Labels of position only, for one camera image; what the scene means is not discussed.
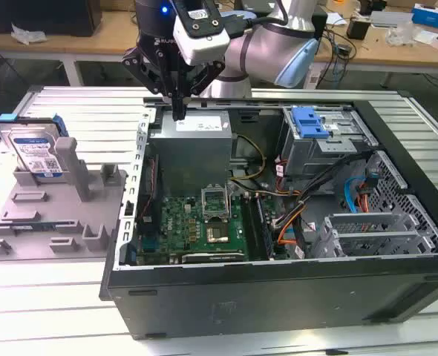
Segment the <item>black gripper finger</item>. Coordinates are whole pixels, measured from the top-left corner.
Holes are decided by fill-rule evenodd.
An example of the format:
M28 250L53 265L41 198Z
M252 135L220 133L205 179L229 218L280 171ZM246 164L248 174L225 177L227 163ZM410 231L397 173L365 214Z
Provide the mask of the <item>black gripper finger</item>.
M173 78L171 61L164 47L154 47L147 54L141 47L127 50L122 57L122 65L138 79L150 92L161 94L171 105L172 118L180 120L180 98L177 83Z
M201 94L224 70L223 61L213 61L190 66L183 60L179 66L179 120L186 115L187 105L192 95Z

